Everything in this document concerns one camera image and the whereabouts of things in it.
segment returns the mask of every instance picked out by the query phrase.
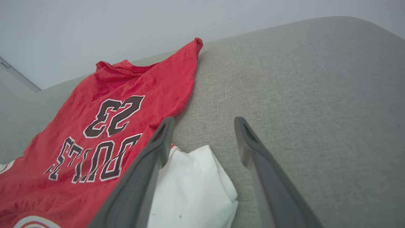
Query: gray couch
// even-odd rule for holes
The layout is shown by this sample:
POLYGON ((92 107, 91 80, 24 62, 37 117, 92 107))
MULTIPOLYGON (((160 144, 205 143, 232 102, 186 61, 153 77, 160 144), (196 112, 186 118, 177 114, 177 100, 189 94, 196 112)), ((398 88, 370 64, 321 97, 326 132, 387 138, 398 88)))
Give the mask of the gray couch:
MULTIPOLYGON (((13 110, 1 129, 0 163, 22 155, 82 79, 13 110)), ((183 151, 211 146, 239 193, 232 227, 257 228, 235 116, 246 118, 325 227, 405 227, 402 38, 360 19, 325 17, 204 45, 173 142, 183 151)))

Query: red jersey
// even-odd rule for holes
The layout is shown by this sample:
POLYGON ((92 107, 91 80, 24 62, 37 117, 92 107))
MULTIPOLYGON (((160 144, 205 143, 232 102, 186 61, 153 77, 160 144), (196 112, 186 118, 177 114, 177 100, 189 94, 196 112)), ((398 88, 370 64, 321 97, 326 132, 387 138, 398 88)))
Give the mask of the red jersey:
POLYGON ((161 121, 190 97, 196 38, 163 62, 99 62, 24 157, 0 167, 0 227, 86 227, 161 121))

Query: garment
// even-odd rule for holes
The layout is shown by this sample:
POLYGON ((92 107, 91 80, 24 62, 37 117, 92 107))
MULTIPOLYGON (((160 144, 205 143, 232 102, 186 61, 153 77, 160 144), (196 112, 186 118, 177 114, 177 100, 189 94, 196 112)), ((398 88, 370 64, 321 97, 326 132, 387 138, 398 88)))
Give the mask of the garment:
POLYGON ((159 171, 148 228, 230 228, 237 197, 208 145, 190 153, 172 145, 159 171))
POLYGON ((99 62, 24 157, 0 167, 0 227, 86 227, 161 121, 184 110, 202 46, 148 67, 99 62))

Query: red shirt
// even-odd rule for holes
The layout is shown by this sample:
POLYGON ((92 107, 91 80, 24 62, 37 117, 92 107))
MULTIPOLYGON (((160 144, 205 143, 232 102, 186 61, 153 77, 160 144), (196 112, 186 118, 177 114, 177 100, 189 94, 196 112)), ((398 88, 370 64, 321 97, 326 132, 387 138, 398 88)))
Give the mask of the red shirt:
POLYGON ((25 156, 0 168, 0 227, 86 227, 161 121, 184 110, 202 46, 148 67, 99 62, 25 156))

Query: white garment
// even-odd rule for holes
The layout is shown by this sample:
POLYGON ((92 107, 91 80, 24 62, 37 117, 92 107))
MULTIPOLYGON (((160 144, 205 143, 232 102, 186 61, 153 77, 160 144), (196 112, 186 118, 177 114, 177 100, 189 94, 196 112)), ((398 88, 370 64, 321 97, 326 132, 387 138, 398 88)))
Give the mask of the white garment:
POLYGON ((148 228, 230 228, 237 197, 208 145, 188 154, 173 146, 159 172, 148 228))

